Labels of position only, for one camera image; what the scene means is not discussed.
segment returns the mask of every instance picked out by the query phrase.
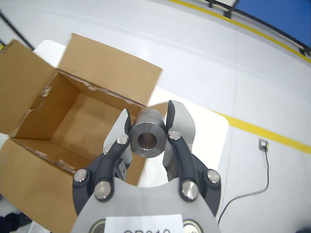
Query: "box flap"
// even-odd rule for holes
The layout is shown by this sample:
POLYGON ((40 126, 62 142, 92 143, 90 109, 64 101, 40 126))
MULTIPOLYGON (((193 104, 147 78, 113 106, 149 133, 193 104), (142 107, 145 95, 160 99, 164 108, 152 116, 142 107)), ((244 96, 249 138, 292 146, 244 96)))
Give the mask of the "box flap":
POLYGON ((72 34, 59 69, 147 105, 161 68, 126 52, 72 34))
POLYGON ((56 69, 16 40, 0 51, 0 132, 11 134, 56 69))
POLYGON ((0 151, 0 193, 32 220, 54 233, 70 232, 77 219, 72 176, 11 139, 0 151))

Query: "black metal rail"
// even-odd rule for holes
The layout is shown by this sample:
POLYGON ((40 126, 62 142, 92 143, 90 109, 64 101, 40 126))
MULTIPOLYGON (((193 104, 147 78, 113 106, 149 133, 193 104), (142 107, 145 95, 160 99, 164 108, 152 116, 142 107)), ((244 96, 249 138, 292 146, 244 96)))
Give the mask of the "black metal rail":
POLYGON ((20 33, 20 31, 9 21, 9 19, 2 13, 2 11, 0 10, 0 18, 2 18, 2 20, 9 26, 9 28, 12 29, 12 31, 14 31, 15 34, 17 34, 17 36, 19 36, 20 39, 22 39, 24 41, 25 44, 27 44, 27 46, 33 51, 35 48, 33 45, 30 44, 30 42, 24 38, 24 36, 20 33))
POLYGON ((0 44, 3 44, 4 46, 6 46, 6 43, 3 42, 1 39, 0 39, 0 44))
POLYGON ((300 42, 300 41, 297 40, 296 38, 294 38, 294 37, 292 37, 291 35, 285 33, 284 31, 282 31, 282 30, 280 30, 280 29, 274 27, 273 25, 270 25, 269 23, 267 23, 267 22, 265 22, 265 21, 263 21, 263 20, 260 20, 260 19, 254 17, 254 16, 252 16, 252 15, 250 15, 250 14, 244 12, 244 11, 240 11, 240 10, 236 9, 235 6, 236 6, 236 4, 238 3, 239 0, 235 0, 233 6, 224 4, 224 3, 219 2, 219 1, 216 1, 216 0, 203 0, 203 1, 208 2, 209 8, 212 8, 212 5, 213 5, 213 4, 219 5, 219 6, 223 7, 223 8, 225 9, 225 10, 224 10, 224 16, 225 16, 225 17, 231 18, 231 12, 234 11, 234 12, 240 14, 240 15, 243 15, 244 17, 247 17, 247 18, 249 18, 249 19, 251 19, 251 20, 253 20, 253 21, 256 21, 256 22, 258 22, 258 23, 260 23, 260 24, 262 24, 262 25, 264 25, 264 26, 266 26, 266 27, 272 29, 273 31, 275 31, 275 32, 277 32, 277 33, 283 35, 284 37, 286 37, 286 38, 288 38, 289 40, 291 40, 291 41, 293 41, 294 43, 296 43, 298 46, 302 47, 302 48, 298 48, 298 49, 299 49, 299 52, 300 52, 301 54, 303 54, 303 55, 306 55, 306 54, 307 54, 307 55, 310 55, 310 48, 309 48, 306 44, 300 42))

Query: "cylinder hole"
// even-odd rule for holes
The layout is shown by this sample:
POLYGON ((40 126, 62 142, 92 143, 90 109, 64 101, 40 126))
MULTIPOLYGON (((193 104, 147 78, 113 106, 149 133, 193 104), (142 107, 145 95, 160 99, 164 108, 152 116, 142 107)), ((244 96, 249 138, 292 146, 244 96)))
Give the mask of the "cylinder hole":
POLYGON ((139 135, 138 139, 139 146, 144 150, 151 150, 156 146, 157 139, 151 132, 144 132, 139 135))

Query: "metal bolt head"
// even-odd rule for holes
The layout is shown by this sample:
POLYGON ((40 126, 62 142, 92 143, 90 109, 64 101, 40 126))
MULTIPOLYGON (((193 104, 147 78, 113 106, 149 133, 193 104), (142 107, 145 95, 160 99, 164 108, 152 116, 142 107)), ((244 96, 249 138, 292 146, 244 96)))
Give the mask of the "metal bolt head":
POLYGON ((182 193, 189 200, 195 200, 199 195, 199 188, 192 181, 182 183, 182 193))
POLYGON ((75 173, 73 178, 76 182, 82 182, 85 180, 86 175, 87 175, 87 171, 85 169, 80 169, 75 173))
POLYGON ((121 135, 117 138, 117 143, 119 145, 125 145, 126 143, 128 143, 128 141, 129 141, 129 138, 125 135, 121 135))
POLYGON ((111 185, 109 182, 102 181, 99 182, 96 187, 94 188, 94 196, 97 200, 104 200, 106 199, 111 192, 111 185))
POLYGON ((183 233, 199 233, 197 228, 191 224, 186 224, 183 226, 183 233))
POLYGON ((178 132, 178 131, 170 131, 169 132, 169 137, 172 139, 172 140, 179 140, 180 137, 181 137, 181 134, 178 132))
POLYGON ((89 233, 104 233, 106 220, 100 220, 99 222, 93 224, 89 233))
POLYGON ((199 225, 192 220, 183 221, 183 233, 202 233, 199 225))
POLYGON ((207 177, 208 177, 209 181, 211 183, 214 183, 214 184, 216 184, 220 181, 220 176, 219 176, 218 172, 216 172, 215 170, 212 170, 212 169, 209 169, 207 171, 207 177))
POLYGON ((112 144, 106 145, 104 148, 104 154, 107 154, 111 147, 112 147, 112 144))

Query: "white label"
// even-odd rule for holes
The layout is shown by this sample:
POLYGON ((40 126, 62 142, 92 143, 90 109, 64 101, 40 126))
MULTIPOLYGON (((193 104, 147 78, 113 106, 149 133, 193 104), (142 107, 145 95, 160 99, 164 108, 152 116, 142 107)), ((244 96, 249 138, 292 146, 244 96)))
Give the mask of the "white label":
POLYGON ((182 233, 181 214, 107 217, 105 233, 182 233))

